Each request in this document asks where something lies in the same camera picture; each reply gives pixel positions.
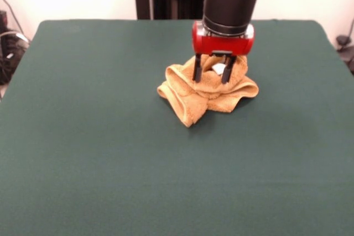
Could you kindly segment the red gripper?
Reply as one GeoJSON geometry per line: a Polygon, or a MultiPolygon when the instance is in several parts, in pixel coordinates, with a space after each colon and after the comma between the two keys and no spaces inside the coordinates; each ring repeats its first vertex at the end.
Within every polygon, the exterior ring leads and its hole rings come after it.
{"type": "Polygon", "coordinates": [[[249,24],[240,36],[222,36],[209,31],[202,21],[196,20],[192,25],[192,47],[195,52],[194,72],[192,80],[200,82],[202,75],[201,54],[228,55],[221,82],[229,82],[233,66],[238,55],[248,55],[254,43],[254,27],[249,24]]]}

